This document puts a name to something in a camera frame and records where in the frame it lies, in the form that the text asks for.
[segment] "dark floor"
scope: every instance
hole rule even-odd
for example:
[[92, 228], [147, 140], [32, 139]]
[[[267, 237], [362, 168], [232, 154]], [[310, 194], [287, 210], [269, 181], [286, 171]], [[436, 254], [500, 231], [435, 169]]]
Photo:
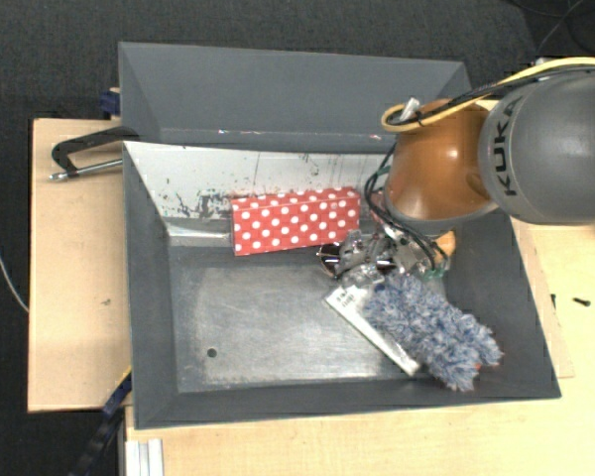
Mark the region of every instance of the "dark floor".
[[[26, 298], [28, 118], [100, 117], [119, 40], [463, 60], [473, 84], [595, 55], [595, 0], [521, 1], [0, 0], [0, 249], [17, 288]], [[26, 414], [27, 330], [0, 275], [0, 475], [65, 474], [98, 416]], [[98, 472], [115, 473], [114, 453]]]

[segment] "red box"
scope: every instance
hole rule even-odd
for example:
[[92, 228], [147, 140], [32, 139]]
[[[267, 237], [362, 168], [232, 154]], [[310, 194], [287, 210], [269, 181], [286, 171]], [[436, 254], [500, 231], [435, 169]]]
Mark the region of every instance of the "red box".
[[232, 199], [236, 256], [340, 242], [359, 227], [361, 196], [352, 187]]

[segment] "wire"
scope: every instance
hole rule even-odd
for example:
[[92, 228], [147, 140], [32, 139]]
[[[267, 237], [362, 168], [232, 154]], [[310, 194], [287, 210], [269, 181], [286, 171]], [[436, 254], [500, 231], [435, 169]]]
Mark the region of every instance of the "wire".
[[396, 115], [401, 114], [405, 105], [399, 104], [388, 109], [382, 116], [382, 127], [388, 132], [409, 132], [424, 125], [429, 125], [453, 114], [461, 109], [478, 102], [490, 95], [508, 88], [516, 88], [519, 85], [535, 82], [544, 76], [554, 76], [575, 71], [595, 70], [595, 58], [577, 57], [569, 59], [554, 59], [540, 65], [534, 65], [520, 72], [510, 75], [496, 83], [486, 84], [463, 95], [459, 95], [447, 103], [431, 111], [418, 112], [412, 118], [403, 122], [393, 123]]
[[[567, 12], [579, 6], [582, 2], [577, 2]], [[489, 83], [484, 86], [480, 86], [474, 90], [470, 90], [467, 93], [450, 99], [440, 107], [430, 111], [420, 112], [418, 111], [415, 116], [404, 120], [403, 122], [393, 123], [393, 119], [399, 116], [405, 109], [405, 104], [399, 104], [391, 107], [382, 116], [382, 126], [389, 132], [408, 132], [413, 129], [418, 129], [424, 125], [428, 125], [445, 118], [446, 116], [455, 113], [467, 107], [476, 101], [484, 99], [492, 94], [498, 94], [501, 91], [506, 91], [509, 88], [516, 88], [530, 82], [541, 81], [544, 77], [551, 78], [562, 74], [568, 74], [570, 72], [587, 72], [595, 71], [595, 59], [594, 58], [571, 58], [571, 59], [554, 59], [543, 64], [534, 65], [526, 68], [520, 72], [510, 75], [505, 79], [496, 82]], [[388, 151], [382, 163], [379, 165], [377, 170], [372, 173], [364, 185], [364, 197], [370, 210], [386, 224], [394, 227], [401, 231], [405, 239], [414, 241], [422, 251], [427, 255], [431, 268], [436, 269], [434, 254], [438, 252], [445, 259], [445, 262], [449, 259], [447, 254], [436, 244], [431, 238], [421, 234], [414, 230], [408, 224], [403, 223], [401, 220], [394, 217], [386, 207], [378, 206], [374, 200], [373, 195], [383, 188], [375, 189], [377, 179], [386, 174], [390, 167], [387, 167], [387, 163], [390, 157], [395, 152], [397, 144], [395, 143]]]
[[566, 0], [566, 8], [567, 9], [564, 13], [561, 13], [561, 14], [542, 11], [541, 9], [529, 7], [529, 6], [525, 5], [523, 2], [521, 2], [520, 0], [501, 0], [501, 1], [506, 2], [510, 5], [513, 5], [519, 9], [521, 9], [522, 11], [529, 12], [529, 13], [535, 14], [537, 16], [543, 16], [546, 18], [553, 18], [553, 19], [560, 20], [560, 22], [557, 23], [555, 26], [553, 26], [553, 28], [548, 32], [548, 34], [546, 34], [545, 40], [543, 40], [540, 43], [540, 46], [538, 47], [538, 51], [551, 38], [551, 36], [559, 29], [559, 27], [561, 25], [566, 25], [568, 34], [569, 34], [571, 40], [575, 43], [575, 45], [578, 46], [580, 49], [586, 51], [587, 53], [590, 53], [591, 55], [595, 55], [595, 50], [593, 50], [592, 48], [589, 48], [582, 41], [580, 41], [577, 38], [575, 32], [572, 30], [572, 20], [573, 19], [580, 18], [582, 16], [587, 16], [587, 15], [595, 12], [595, 5], [593, 7], [586, 9], [583, 12], [575, 12], [575, 13], [572, 12], [576, 8], [579, 7], [579, 5], [577, 5], [578, 2], [585, 3], [587, 0], [579, 0], [578, 2], [575, 2], [575, 4], [571, 4], [571, 0]]
[[7, 282], [7, 286], [9, 286], [9, 289], [11, 290], [11, 294], [13, 295], [13, 298], [20, 305], [22, 310], [24, 310], [26, 313], [28, 313], [29, 308], [27, 307], [27, 304], [24, 303], [24, 301], [22, 300], [22, 297], [20, 296], [20, 294], [16, 290], [15, 286], [13, 285], [13, 282], [11, 281], [11, 277], [9, 277], [9, 273], [7, 272], [7, 267], [4, 264], [4, 260], [2, 259], [1, 254], [0, 254], [0, 270], [2, 270], [2, 275], [4, 276], [4, 280]]
[[535, 50], [535, 56], [539, 57], [542, 51], [542, 48], [544, 47], [544, 45], [548, 42], [548, 40], [553, 36], [553, 34], [557, 31], [557, 29], [559, 29], [559, 27], [561, 27], [562, 25], [564, 25], [566, 23], [566, 20], [571, 16], [572, 12], [577, 9], [580, 5], [582, 5], [584, 2], [586, 2], [587, 0], [578, 0], [577, 2], [575, 2], [573, 5], [571, 5], [568, 10], [562, 14], [562, 16], [560, 16], [559, 21], [555, 24], [555, 26], [548, 32], [548, 34], [546, 34], [544, 36], [544, 39], [541, 40], [541, 42], [539, 43], [539, 45], [537, 46], [537, 49]]
[[377, 179], [380, 176], [384, 175], [388, 172], [390, 168], [387, 168], [386, 164], [388, 163], [390, 157], [395, 152], [397, 144], [394, 144], [391, 149], [388, 151], [384, 159], [382, 160], [381, 164], [377, 168], [377, 170], [372, 173], [366, 183], [364, 184], [364, 198], [366, 199], [366, 203], [370, 210], [377, 215], [380, 219], [382, 219], [388, 225], [394, 227], [395, 229], [401, 231], [404, 235], [404, 238], [407, 240], [414, 241], [418, 247], [423, 251], [423, 253], [427, 256], [429, 260], [430, 267], [432, 270], [436, 270], [436, 263], [434, 260], [434, 251], [437, 251], [441, 254], [445, 263], [449, 259], [447, 254], [434, 242], [432, 239], [428, 238], [427, 236], [421, 234], [420, 232], [414, 230], [407, 224], [404, 224], [401, 221], [395, 220], [395, 218], [388, 212], [387, 209], [378, 206], [373, 201], [373, 194], [375, 194], [378, 189], [375, 189], [375, 184], [377, 183]]

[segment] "white tag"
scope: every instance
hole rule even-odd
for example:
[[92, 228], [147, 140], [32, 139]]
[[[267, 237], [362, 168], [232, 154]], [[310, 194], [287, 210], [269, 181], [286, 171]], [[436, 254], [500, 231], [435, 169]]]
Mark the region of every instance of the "white tag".
[[369, 297], [369, 290], [356, 286], [347, 289], [339, 287], [326, 297], [326, 302], [408, 375], [412, 376], [418, 370], [419, 364], [392, 337], [373, 328], [361, 315], [361, 309]]

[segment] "tabletop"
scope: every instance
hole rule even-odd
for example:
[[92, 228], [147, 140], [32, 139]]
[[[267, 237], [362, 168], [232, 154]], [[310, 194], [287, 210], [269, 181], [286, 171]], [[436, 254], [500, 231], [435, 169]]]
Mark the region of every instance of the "tabletop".
[[[121, 175], [48, 180], [55, 143], [115, 125], [35, 122], [32, 413], [100, 408], [130, 363]], [[595, 474], [595, 226], [514, 229], [561, 399], [158, 430], [136, 430], [128, 407], [125, 437], [160, 438], [168, 475]]]

